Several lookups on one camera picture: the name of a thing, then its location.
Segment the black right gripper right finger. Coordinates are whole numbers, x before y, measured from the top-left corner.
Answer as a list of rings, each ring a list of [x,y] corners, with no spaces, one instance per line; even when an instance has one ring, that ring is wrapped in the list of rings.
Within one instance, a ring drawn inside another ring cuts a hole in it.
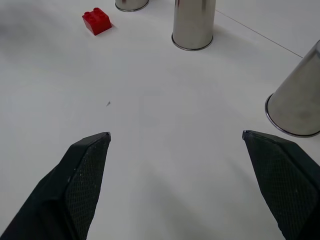
[[[242,139],[285,240],[320,240],[320,166],[293,141],[253,130]]]

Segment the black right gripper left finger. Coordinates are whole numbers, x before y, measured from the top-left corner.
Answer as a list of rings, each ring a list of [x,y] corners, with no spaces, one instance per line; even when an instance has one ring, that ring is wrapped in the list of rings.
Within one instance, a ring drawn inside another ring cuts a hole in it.
[[[103,181],[109,132],[72,144],[33,189],[0,240],[87,240]]]

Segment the stainless steel cup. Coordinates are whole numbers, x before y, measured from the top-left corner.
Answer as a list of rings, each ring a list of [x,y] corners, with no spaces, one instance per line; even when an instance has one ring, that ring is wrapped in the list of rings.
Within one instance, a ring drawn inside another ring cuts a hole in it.
[[[115,6],[122,12],[136,12],[149,3],[149,0],[115,0]]]
[[[264,108],[269,121],[288,135],[320,134],[320,40],[267,98]]]
[[[207,48],[214,39],[216,0],[175,0],[172,42],[186,51]]]

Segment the red toy building brick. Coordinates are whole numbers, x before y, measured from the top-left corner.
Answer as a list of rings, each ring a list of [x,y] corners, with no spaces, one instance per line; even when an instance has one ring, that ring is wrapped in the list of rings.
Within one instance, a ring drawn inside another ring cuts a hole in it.
[[[85,12],[82,19],[85,26],[94,36],[112,28],[109,16],[98,7],[95,7],[92,11]]]

